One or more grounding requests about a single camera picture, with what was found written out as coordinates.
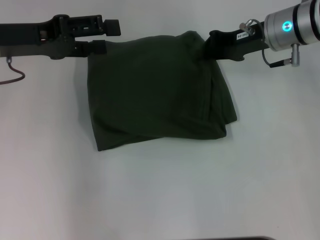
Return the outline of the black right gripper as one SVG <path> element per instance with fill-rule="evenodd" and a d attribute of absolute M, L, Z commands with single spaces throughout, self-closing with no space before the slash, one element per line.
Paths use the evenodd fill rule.
<path fill-rule="evenodd" d="M 245 33 L 241 29 L 232 32 L 212 30 L 204 43 L 204 58 L 240 62 L 247 54 L 268 49 L 269 46 L 263 39 L 264 22 L 256 23 L 251 27 L 255 30 L 254 35 L 244 38 L 240 38 L 240 35 Z"/>

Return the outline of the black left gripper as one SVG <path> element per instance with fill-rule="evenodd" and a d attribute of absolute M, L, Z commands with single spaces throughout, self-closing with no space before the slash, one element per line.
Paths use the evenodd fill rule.
<path fill-rule="evenodd" d="M 56 15 L 41 23 L 6 23 L 0 25 L 0 56 L 48 56 L 60 60 L 107 53 L 104 40 L 76 41 L 71 36 L 120 36 L 118 19 L 103 20 L 101 15 L 70 17 Z"/>

